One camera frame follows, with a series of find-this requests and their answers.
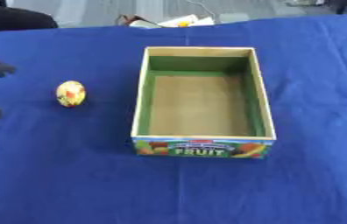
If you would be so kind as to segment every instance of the blue tablecloth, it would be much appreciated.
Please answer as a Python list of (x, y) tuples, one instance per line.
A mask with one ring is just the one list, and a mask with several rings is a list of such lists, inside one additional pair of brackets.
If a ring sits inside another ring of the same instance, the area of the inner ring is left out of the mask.
[[(146, 46), (254, 46), (278, 141), (264, 160), (138, 157)], [(0, 224), (347, 224), (347, 16), (183, 29), (0, 32)], [(54, 89), (88, 91), (63, 108)]]

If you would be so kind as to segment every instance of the fruit illustration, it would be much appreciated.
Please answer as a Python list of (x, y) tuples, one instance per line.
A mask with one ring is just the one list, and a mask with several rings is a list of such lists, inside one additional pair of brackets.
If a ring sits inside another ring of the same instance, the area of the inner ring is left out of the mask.
[(244, 143), (240, 145), (241, 151), (253, 151), (257, 149), (261, 144), (258, 143)]
[(138, 150), (139, 154), (142, 154), (142, 155), (152, 155), (154, 154), (154, 151), (153, 150), (150, 150), (150, 149), (139, 149)]
[(168, 148), (166, 148), (166, 147), (155, 148), (154, 151), (160, 155), (168, 154)]
[(251, 147), (249, 145), (247, 145), (246, 147), (252, 148), (252, 150), (247, 149), (248, 151), (246, 151), (245, 153), (232, 155), (232, 157), (233, 158), (250, 158), (252, 156), (259, 155), (262, 151), (266, 149), (266, 145), (257, 144), (257, 143), (252, 143)]

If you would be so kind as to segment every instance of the fruit box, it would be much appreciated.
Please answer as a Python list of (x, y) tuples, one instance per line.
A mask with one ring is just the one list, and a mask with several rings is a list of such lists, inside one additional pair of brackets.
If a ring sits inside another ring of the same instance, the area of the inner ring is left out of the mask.
[(146, 48), (131, 137), (141, 155), (264, 157), (276, 136), (254, 48)]

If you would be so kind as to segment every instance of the floor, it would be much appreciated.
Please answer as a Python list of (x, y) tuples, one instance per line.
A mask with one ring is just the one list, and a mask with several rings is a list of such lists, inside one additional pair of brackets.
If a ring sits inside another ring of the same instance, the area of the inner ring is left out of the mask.
[[(12, 7), (48, 13), (61, 27), (114, 25), (119, 14), (161, 22), (189, 14), (210, 16), (199, 4), (187, 0), (7, 0)], [(296, 17), (331, 14), (323, 7), (289, 7), (289, 0), (189, 0), (204, 4), (217, 23), (257, 18)]]

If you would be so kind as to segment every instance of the yellow ball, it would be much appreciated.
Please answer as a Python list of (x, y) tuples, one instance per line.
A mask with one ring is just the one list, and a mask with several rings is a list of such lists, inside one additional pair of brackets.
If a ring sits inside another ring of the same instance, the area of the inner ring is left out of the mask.
[(68, 80), (56, 89), (56, 97), (59, 103), (67, 108), (80, 105), (85, 100), (85, 87), (78, 81)]

